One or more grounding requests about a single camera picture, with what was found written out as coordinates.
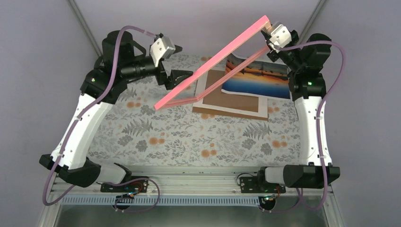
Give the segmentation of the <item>sunset lake photo print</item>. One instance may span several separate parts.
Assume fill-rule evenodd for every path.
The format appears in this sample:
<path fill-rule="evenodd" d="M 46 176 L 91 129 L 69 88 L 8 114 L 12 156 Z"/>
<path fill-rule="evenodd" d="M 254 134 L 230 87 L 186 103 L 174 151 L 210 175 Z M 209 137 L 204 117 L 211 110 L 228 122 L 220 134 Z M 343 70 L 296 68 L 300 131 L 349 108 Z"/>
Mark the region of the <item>sunset lake photo print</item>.
<path fill-rule="evenodd" d="M 224 82 L 221 91 L 233 95 L 290 99 L 287 66 L 260 57 Z"/>

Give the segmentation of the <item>pink wooden picture frame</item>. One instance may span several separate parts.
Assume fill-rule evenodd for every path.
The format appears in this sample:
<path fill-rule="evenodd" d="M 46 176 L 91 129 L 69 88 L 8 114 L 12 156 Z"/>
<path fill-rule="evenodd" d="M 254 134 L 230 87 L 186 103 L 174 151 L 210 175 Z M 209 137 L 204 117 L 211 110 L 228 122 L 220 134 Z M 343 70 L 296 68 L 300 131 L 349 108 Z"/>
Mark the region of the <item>pink wooden picture frame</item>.
<path fill-rule="evenodd" d="M 160 101 L 158 101 L 154 108 L 156 110 L 169 108 L 177 105 L 186 105 L 198 102 L 200 99 L 205 97 L 211 91 L 213 91 L 216 87 L 220 86 L 220 84 L 224 83 L 224 79 L 221 79 L 220 82 L 216 82 L 211 85 L 209 88 L 205 89 L 202 93 L 195 95 L 194 97 L 184 98 L 184 99 L 175 99 L 175 97 L 184 91 L 189 85 L 193 82 L 197 81 L 201 76 L 207 73 L 210 69 L 215 67 L 218 63 L 220 63 L 223 59 L 225 59 L 229 54 L 235 51 L 238 47 L 244 44 L 247 40 L 253 37 L 256 33 L 260 32 L 265 28 L 269 28 L 271 26 L 269 18 L 264 15 L 260 19 L 258 19 L 255 23 L 253 23 L 250 27 L 248 27 L 245 31 L 243 31 L 238 37 L 236 37 L 233 41 L 231 41 L 227 46 L 225 46 L 222 50 L 220 50 L 217 54 L 211 57 L 208 61 L 206 61 L 203 65 L 201 65 L 192 76 L 185 79 L 179 85 L 177 85 L 174 89 L 172 89 L 166 96 L 164 96 Z"/>

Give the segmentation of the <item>brown frame backing board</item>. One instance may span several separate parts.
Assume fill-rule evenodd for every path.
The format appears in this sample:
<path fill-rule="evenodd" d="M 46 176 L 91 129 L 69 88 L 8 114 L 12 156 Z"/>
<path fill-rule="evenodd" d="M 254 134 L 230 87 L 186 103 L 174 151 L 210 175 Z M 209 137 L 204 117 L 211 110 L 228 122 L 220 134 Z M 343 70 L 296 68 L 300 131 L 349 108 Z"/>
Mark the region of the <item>brown frame backing board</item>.
<path fill-rule="evenodd" d="M 227 94 L 222 86 L 214 89 L 200 101 L 193 103 L 194 113 L 222 115 L 246 119 L 268 120 L 268 99 Z"/>

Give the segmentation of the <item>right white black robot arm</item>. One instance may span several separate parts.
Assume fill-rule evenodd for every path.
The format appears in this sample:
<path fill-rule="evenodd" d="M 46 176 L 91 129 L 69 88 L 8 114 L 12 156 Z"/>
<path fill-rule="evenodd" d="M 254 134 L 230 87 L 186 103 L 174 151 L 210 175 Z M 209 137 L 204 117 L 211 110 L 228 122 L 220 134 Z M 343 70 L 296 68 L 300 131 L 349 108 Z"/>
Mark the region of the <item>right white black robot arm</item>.
<path fill-rule="evenodd" d="M 262 167 L 256 186 L 268 192 L 274 186 L 322 189 L 340 176 L 340 168 L 332 164 L 325 136 L 324 108 L 328 94 L 321 73 L 331 55 L 332 41 L 323 34 L 312 34 L 298 47 L 298 34 L 291 31 L 287 50 L 270 51 L 270 60 L 282 60 L 289 68 L 289 89 L 299 121 L 300 164 Z"/>

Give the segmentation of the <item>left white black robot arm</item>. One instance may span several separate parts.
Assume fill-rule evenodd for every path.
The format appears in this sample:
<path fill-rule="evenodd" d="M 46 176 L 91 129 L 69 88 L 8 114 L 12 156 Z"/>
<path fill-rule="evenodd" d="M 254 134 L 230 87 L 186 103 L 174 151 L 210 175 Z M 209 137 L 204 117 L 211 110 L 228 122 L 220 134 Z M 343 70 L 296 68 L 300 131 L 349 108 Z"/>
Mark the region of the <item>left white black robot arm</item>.
<path fill-rule="evenodd" d="M 152 39 L 153 44 L 145 49 L 129 32 L 112 31 L 107 35 L 102 41 L 102 55 L 80 88 L 74 117 L 56 149 L 40 157 L 42 166 L 74 186 L 113 183 L 121 192 L 131 187 L 129 169 L 118 163 L 97 164 L 87 153 L 101 121 L 128 84 L 153 76 L 158 85 L 171 90 L 192 75 L 187 70 L 171 70 L 167 74 L 163 60 L 181 52 L 182 47 L 163 34 L 152 35 Z"/>

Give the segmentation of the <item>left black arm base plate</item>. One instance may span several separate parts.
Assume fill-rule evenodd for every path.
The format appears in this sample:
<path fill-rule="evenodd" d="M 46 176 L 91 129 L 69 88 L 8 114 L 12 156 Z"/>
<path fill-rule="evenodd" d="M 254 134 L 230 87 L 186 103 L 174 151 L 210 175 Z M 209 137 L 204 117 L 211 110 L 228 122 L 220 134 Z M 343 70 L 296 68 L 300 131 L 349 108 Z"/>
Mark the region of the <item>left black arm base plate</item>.
<path fill-rule="evenodd" d="M 115 192 L 115 193 L 145 193 L 148 187 L 147 176 L 131 176 L 128 180 L 135 180 L 134 182 L 122 185 L 112 186 L 110 184 L 101 184 L 100 192 Z"/>

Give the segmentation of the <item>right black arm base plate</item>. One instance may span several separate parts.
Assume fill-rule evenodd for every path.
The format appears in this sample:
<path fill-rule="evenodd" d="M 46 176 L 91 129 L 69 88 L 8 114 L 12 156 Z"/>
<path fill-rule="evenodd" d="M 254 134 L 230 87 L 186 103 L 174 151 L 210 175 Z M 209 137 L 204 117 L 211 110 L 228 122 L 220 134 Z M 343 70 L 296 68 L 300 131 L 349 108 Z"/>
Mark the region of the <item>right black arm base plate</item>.
<path fill-rule="evenodd" d="M 244 176 L 239 178 L 241 193 L 286 193 L 286 188 L 277 183 L 258 181 L 256 176 Z"/>

